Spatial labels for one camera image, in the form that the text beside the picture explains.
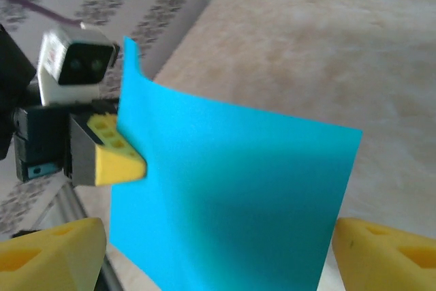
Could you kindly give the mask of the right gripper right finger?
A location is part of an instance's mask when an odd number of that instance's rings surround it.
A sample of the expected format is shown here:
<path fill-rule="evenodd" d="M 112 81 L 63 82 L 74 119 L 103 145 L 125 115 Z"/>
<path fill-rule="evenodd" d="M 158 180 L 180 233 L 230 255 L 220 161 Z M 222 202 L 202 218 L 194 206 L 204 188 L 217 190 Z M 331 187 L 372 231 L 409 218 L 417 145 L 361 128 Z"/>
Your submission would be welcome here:
<path fill-rule="evenodd" d="M 434 239 L 340 218 L 332 250 L 346 290 L 435 289 Z"/>

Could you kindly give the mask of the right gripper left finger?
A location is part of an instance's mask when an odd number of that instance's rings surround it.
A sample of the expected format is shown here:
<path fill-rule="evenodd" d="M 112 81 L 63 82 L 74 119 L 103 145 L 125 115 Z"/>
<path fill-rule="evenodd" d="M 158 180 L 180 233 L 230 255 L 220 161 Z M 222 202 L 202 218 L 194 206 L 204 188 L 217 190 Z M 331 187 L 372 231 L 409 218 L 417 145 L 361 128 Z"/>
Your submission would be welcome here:
<path fill-rule="evenodd" d="M 106 233 L 88 217 L 1 242 L 2 290 L 93 290 Z"/>

